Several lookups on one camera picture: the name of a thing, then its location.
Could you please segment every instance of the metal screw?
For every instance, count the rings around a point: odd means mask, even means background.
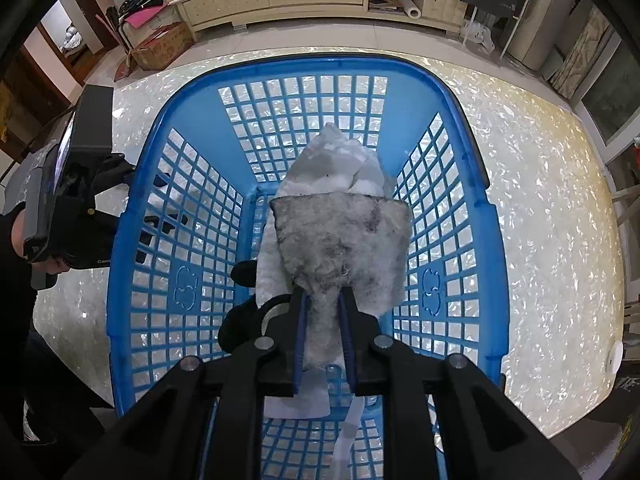
[[[255,340],[254,345],[258,350],[268,350],[273,346],[273,339],[263,335]]]
[[[468,359],[464,357],[462,354],[451,354],[449,356],[449,363],[454,368],[460,370],[460,368],[464,368],[466,366]]]
[[[195,355],[187,355],[187,357],[180,360],[180,368],[185,372],[193,372],[198,366],[200,366],[200,359]]]
[[[391,339],[388,335],[377,335],[373,338],[373,344],[378,348],[382,348],[386,350],[387,348],[391,348],[391,345],[394,343],[394,340]]]

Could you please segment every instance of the patterned curtain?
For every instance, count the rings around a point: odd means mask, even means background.
[[[574,94],[583,76],[591,67],[600,40],[608,28],[607,19],[596,6],[593,6],[580,37],[564,60],[560,70],[551,78],[551,85],[560,95],[569,99]]]

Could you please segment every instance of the paper roll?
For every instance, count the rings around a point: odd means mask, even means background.
[[[404,13],[412,20],[417,20],[422,16],[420,9],[415,6],[412,0],[400,0],[400,5],[404,8]]]

